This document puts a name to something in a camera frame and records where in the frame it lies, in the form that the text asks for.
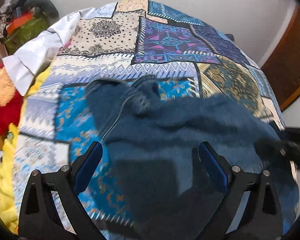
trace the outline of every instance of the patterned quilt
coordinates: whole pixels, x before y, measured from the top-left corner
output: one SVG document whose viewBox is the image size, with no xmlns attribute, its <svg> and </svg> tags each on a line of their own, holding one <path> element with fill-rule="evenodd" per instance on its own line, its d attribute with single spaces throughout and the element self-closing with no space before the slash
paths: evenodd
<svg viewBox="0 0 300 240">
<path fill-rule="evenodd" d="M 96 78 L 131 82 L 151 73 L 159 79 L 162 100 L 224 93 L 255 117 L 284 127 L 274 93 L 255 62 L 207 23 L 149 0 L 111 3 L 81 19 L 49 73 L 28 97 L 19 126 L 13 166 L 17 213 L 33 169 L 56 171 L 100 140 L 84 94 L 86 84 Z M 91 219 L 132 226 L 104 147 L 101 163 L 79 199 Z M 58 195 L 54 198 L 70 229 Z"/>
</svg>

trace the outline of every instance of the red stuffed toy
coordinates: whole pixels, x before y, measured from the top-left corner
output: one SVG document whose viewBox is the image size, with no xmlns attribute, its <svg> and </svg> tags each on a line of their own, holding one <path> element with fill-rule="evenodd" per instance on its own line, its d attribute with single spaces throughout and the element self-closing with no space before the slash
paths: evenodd
<svg viewBox="0 0 300 240">
<path fill-rule="evenodd" d="M 8 132 L 10 123 L 18 126 L 23 98 L 0 64 L 0 135 Z"/>
</svg>

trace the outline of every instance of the blue gripper pad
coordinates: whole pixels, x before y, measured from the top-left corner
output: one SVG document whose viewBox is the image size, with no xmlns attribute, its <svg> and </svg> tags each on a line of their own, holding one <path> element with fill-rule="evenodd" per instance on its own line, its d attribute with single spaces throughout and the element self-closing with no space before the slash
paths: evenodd
<svg viewBox="0 0 300 240">
<path fill-rule="evenodd" d="M 74 194 L 77 196 L 80 192 L 84 192 L 95 172 L 101 158 L 102 158 L 102 145 L 99 142 L 93 142 L 88 150 L 84 153 L 84 155 L 77 157 L 83 158 L 83 163 L 81 167 L 78 169 L 75 177 L 74 177 Z"/>
<path fill-rule="evenodd" d="M 200 144 L 198 153 L 215 188 L 218 192 L 227 194 L 232 176 L 230 164 L 223 156 L 218 155 L 208 142 Z"/>
</svg>

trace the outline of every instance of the beige patterned patch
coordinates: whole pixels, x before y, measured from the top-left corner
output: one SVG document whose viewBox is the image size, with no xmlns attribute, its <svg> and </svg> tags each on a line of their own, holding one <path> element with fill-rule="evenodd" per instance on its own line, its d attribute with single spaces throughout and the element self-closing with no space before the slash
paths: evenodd
<svg viewBox="0 0 300 240">
<path fill-rule="evenodd" d="M 260 120 L 265 123 L 270 123 L 270 122 L 274 121 L 274 117 L 273 116 L 262 117 L 262 118 L 260 118 Z"/>
<path fill-rule="evenodd" d="M 115 12 L 112 19 L 82 19 L 70 44 L 58 55 L 98 56 L 101 54 L 134 53 L 138 34 L 139 16 L 144 10 Z"/>
<path fill-rule="evenodd" d="M 155 21 L 155 22 L 168 24 L 168 20 L 167 19 L 163 19 L 163 18 L 160 18 L 160 17 L 157 17 L 157 16 L 149 15 L 148 12 L 147 12 L 147 18 L 149 20 L 152 20 L 152 21 Z"/>
<path fill-rule="evenodd" d="M 148 10 L 148 0 L 127 0 L 119 2 L 116 8 L 117 12 L 130 12 L 135 10 Z"/>
<path fill-rule="evenodd" d="M 273 101 L 270 98 L 264 98 L 262 97 L 263 104 L 265 105 L 266 108 L 272 113 L 272 120 L 275 121 L 277 124 L 278 128 L 280 130 L 284 130 L 284 127 L 280 121 L 280 118 L 278 116 L 278 113 L 274 107 Z"/>
<path fill-rule="evenodd" d="M 265 107 L 257 82 L 249 70 L 233 62 L 220 58 L 221 66 L 216 64 L 197 63 L 203 95 L 209 97 L 215 93 L 231 93 L 235 99 L 249 109 L 255 117 L 269 117 L 271 112 Z"/>
</svg>

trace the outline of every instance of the metal bolt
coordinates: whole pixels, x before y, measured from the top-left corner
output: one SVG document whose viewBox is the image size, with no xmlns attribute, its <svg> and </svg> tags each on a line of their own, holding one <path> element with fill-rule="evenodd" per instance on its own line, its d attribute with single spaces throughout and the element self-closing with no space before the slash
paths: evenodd
<svg viewBox="0 0 300 240">
<path fill-rule="evenodd" d="M 263 173 L 263 175 L 265 175 L 266 177 L 269 177 L 269 176 L 270 176 L 270 172 L 267 171 L 267 170 L 264 170 L 262 173 Z"/>
<path fill-rule="evenodd" d="M 241 169 L 240 169 L 239 166 L 232 166 L 232 170 L 233 170 L 234 172 L 239 172 L 239 171 L 241 171 Z"/>
<path fill-rule="evenodd" d="M 37 176 L 38 173 L 39 173 L 39 170 L 34 170 L 34 171 L 31 172 L 31 175 L 32 176 Z"/>
<path fill-rule="evenodd" d="M 63 165 L 61 167 L 61 171 L 63 171 L 63 172 L 69 171 L 69 169 L 70 169 L 69 165 Z"/>
<path fill-rule="evenodd" d="M 280 152 L 281 152 L 282 156 L 285 156 L 285 155 L 286 155 L 286 152 L 285 152 L 284 149 L 281 149 Z"/>
</svg>

